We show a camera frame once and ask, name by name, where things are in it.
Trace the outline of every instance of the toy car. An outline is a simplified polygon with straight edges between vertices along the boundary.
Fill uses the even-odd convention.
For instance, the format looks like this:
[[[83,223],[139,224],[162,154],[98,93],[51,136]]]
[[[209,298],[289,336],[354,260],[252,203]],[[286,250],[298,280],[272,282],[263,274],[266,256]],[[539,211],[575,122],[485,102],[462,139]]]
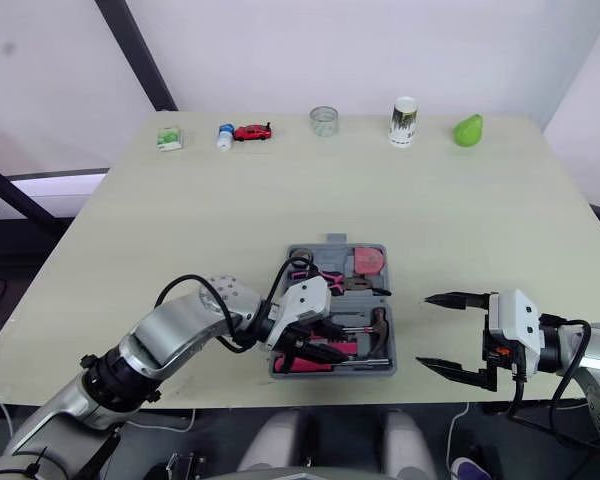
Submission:
[[[271,138],[271,122],[267,122],[266,125],[247,125],[246,127],[238,127],[233,132],[233,139],[238,142],[244,142],[245,140],[266,140]]]

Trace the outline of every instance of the small green box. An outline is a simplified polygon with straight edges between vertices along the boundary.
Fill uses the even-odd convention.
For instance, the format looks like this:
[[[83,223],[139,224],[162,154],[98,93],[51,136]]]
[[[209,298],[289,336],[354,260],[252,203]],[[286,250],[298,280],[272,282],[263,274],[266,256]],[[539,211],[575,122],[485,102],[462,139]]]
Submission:
[[[182,148],[182,131],[180,127],[158,129],[158,150],[168,152]]]

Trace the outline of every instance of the tool case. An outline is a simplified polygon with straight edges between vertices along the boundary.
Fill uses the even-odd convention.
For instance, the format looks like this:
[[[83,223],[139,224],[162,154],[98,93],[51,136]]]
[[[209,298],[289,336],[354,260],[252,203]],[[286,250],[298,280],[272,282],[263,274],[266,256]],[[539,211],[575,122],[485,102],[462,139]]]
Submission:
[[[382,254],[382,267],[377,273],[370,274],[368,271],[363,275],[356,273],[354,260],[355,249],[368,247]],[[357,361],[355,364],[340,365],[333,364],[330,370],[307,371],[306,363],[303,371],[296,369],[296,362],[289,373],[279,372],[283,356],[278,352],[272,352],[269,362],[269,373],[276,379],[313,378],[331,376],[390,376],[396,372],[397,358],[395,347],[395,335],[391,309],[388,305],[387,294],[390,293],[389,271],[387,267],[387,252],[384,246],[372,243],[347,243],[346,234],[329,234],[326,243],[319,244],[295,244],[287,251],[287,257],[292,256],[298,250],[309,250],[313,256],[313,263],[321,272],[341,273],[346,279],[345,285],[354,285],[354,289],[342,289],[331,298],[331,322],[343,327],[371,327],[374,325],[374,315],[384,314],[384,322],[388,329],[383,342],[378,340],[380,335],[371,328],[357,328],[356,333],[347,335],[348,340],[341,345],[339,342],[328,342],[323,338],[315,338],[312,341],[329,343],[329,345],[350,355],[350,360]],[[283,286],[286,291],[290,286],[303,281],[303,278],[294,278],[295,272],[306,270],[304,266],[290,265],[285,273]],[[364,288],[364,284],[371,284],[373,289]]]

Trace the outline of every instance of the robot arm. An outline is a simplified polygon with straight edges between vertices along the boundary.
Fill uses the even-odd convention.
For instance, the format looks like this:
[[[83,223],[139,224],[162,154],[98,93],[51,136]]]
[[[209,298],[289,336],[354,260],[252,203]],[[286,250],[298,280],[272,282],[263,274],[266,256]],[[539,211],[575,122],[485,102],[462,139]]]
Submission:
[[[446,308],[477,307],[488,311],[482,345],[486,368],[468,372],[459,363],[418,358],[454,382],[496,391],[498,367],[511,370],[516,382],[526,382],[538,370],[565,375],[577,360],[583,327],[570,325],[572,322],[554,315],[539,315],[536,306],[520,290],[482,295],[451,292],[433,295],[425,301]],[[573,379],[582,388],[591,418],[600,433],[600,324],[590,328],[589,343],[574,366]]]
[[[230,330],[248,345],[260,341],[290,357],[348,360],[308,342],[311,323],[329,314],[331,294],[322,277],[289,288],[279,306],[231,276],[209,284],[215,292],[201,286],[159,305],[106,354],[85,356],[84,370],[15,433],[0,457],[0,480],[93,478],[119,442],[118,427],[145,401],[157,401],[160,384],[205,343]]]

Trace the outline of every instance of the pear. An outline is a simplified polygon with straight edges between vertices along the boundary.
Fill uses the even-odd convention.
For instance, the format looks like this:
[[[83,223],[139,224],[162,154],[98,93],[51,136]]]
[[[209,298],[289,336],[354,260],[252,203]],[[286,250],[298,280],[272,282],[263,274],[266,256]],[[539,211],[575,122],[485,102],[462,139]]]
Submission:
[[[471,115],[453,129],[453,139],[461,147],[473,147],[482,138],[482,115]]]

